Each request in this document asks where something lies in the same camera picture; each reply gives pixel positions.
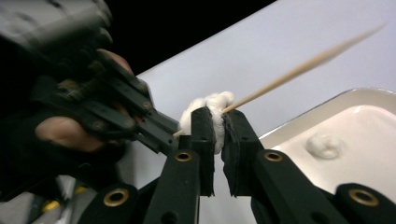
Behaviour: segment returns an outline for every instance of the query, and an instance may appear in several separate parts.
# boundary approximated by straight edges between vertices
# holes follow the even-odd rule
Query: wooden skewer
[[[337,56],[338,54],[340,54],[341,52],[347,50],[348,48],[352,47],[353,45],[361,42],[363,39],[367,38],[368,36],[376,33],[378,30],[382,29],[383,26],[380,26],[372,31],[363,33],[362,35],[358,35],[348,41],[345,41],[331,49],[328,49],[322,53],[320,53],[319,55],[317,55],[316,57],[312,58],[311,60],[297,66],[296,68],[292,69],[291,71],[289,71],[287,74],[281,76],[280,78],[276,79],[275,81],[271,82],[270,84],[268,84],[267,86],[262,87],[261,89],[259,89],[258,91],[253,92],[252,94],[250,94],[249,96],[243,98],[242,100],[229,105],[228,107],[223,109],[223,113],[228,113],[233,109],[236,109],[238,106],[244,105],[250,101],[253,101],[254,99],[262,96],[263,94],[267,93],[268,91],[271,91],[273,89],[275,89],[276,87],[296,78],[297,76],[317,67],[318,65],[320,65],[321,63],[327,62],[330,59],[334,58],[335,56]]]

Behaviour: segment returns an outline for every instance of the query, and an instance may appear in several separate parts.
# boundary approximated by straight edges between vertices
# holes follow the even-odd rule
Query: white tray
[[[332,159],[307,150],[314,134],[336,140]],[[359,183],[396,202],[396,93],[380,89],[343,92],[260,137],[265,148],[285,152],[314,185],[335,193]]]

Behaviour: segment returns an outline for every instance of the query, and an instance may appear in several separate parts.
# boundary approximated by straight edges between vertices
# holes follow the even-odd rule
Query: finger
[[[93,152],[105,144],[88,134],[77,121],[66,117],[45,119],[35,128],[35,134],[42,141],[85,152]]]
[[[106,49],[99,49],[98,51],[103,52],[105,54],[107,54],[108,56],[110,56],[111,58],[113,58],[114,61],[116,61],[117,63],[119,63],[125,70],[127,70],[128,72],[130,72],[131,74],[132,69],[129,66],[128,62],[126,62],[126,60],[124,58],[122,58],[120,55],[115,54],[111,51],[108,51]]]
[[[123,105],[121,105],[120,103],[114,102],[113,106],[114,106],[115,109],[120,111],[121,114],[129,116],[128,110]]]

